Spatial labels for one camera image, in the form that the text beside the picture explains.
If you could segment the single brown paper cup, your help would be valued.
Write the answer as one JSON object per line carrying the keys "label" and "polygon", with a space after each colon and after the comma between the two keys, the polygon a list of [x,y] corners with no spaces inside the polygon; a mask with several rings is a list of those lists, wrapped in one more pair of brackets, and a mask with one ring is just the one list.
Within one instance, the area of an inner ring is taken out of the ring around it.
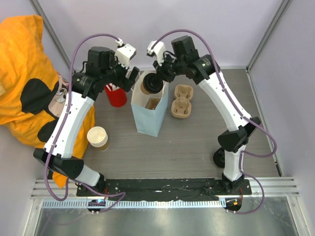
{"label": "single brown paper cup", "polygon": [[153,88],[149,82],[143,81],[140,85],[140,90],[145,95],[153,94]]}

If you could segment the single black cup lid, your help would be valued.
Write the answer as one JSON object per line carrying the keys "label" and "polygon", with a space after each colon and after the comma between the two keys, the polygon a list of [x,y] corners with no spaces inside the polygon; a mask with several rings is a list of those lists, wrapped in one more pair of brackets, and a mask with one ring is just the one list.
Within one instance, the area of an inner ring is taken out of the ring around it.
{"label": "single black cup lid", "polygon": [[153,88],[153,94],[159,93],[163,88],[163,80],[159,78],[155,73],[149,73],[145,75],[143,81],[149,82]]}

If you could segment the brown pulp cup carrier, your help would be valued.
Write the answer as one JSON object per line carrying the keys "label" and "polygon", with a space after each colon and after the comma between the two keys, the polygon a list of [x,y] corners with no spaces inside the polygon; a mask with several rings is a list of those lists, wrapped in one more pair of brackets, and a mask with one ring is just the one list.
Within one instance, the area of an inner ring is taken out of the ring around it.
{"label": "brown pulp cup carrier", "polygon": [[159,98],[149,98],[148,102],[145,105],[145,108],[148,110],[155,110],[160,102]]}

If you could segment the light blue paper bag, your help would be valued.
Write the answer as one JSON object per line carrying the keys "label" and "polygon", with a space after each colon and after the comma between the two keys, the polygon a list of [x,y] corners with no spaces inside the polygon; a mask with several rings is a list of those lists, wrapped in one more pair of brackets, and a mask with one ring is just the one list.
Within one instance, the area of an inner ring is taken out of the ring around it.
{"label": "light blue paper bag", "polygon": [[[140,74],[136,81],[132,96],[131,108],[137,132],[157,137],[167,110],[168,105],[168,83],[163,83],[162,90],[157,94],[145,95],[140,90],[140,85],[143,82],[145,75],[154,73],[153,71],[144,71]],[[155,110],[145,108],[149,98],[159,98],[160,102]]]}

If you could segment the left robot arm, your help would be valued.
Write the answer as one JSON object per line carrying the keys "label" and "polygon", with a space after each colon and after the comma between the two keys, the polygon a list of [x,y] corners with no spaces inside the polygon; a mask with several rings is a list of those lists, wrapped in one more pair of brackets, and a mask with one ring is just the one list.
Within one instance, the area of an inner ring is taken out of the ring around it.
{"label": "left robot arm", "polygon": [[86,184],[94,196],[104,193],[104,176],[74,156],[75,140],[86,114],[107,84],[130,91],[139,72],[134,67],[131,74],[126,75],[135,55],[136,49],[129,44],[115,51],[106,47],[89,49],[85,68],[72,76],[72,85],[52,135],[44,148],[37,148],[33,153],[49,170]]}

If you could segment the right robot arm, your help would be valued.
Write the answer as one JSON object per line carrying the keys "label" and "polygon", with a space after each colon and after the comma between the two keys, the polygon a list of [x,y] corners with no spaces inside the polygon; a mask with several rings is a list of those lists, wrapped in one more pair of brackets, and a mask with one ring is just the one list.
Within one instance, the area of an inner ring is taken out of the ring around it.
{"label": "right robot arm", "polygon": [[170,83],[175,77],[185,75],[209,96],[227,128],[218,136],[220,148],[213,155],[216,164],[223,167],[219,192],[234,194],[241,189],[245,179],[240,167],[241,156],[249,137],[261,121],[244,110],[210,53],[200,56],[193,39],[187,35],[174,39],[171,44],[173,52],[167,51],[161,41],[149,44],[147,54],[156,58],[153,63],[156,72],[154,78],[146,81],[144,86],[148,91],[157,93],[161,90],[162,82]]}

